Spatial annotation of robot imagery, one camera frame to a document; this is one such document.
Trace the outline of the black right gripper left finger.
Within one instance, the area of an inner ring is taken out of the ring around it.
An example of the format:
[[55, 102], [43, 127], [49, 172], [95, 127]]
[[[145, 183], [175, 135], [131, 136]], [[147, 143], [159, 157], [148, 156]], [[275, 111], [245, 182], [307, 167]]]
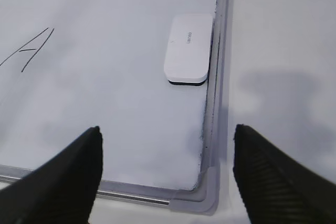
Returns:
[[90, 127], [43, 166], [1, 190], [1, 223], [88, 223], [103, 171]]

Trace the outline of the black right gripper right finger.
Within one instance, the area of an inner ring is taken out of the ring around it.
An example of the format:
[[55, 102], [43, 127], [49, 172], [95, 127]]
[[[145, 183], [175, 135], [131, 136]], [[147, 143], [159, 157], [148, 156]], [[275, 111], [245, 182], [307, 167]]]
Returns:
[[248, 125], [234, 135], [234, 178], [251, 223], [335, 223], [335, 184]]

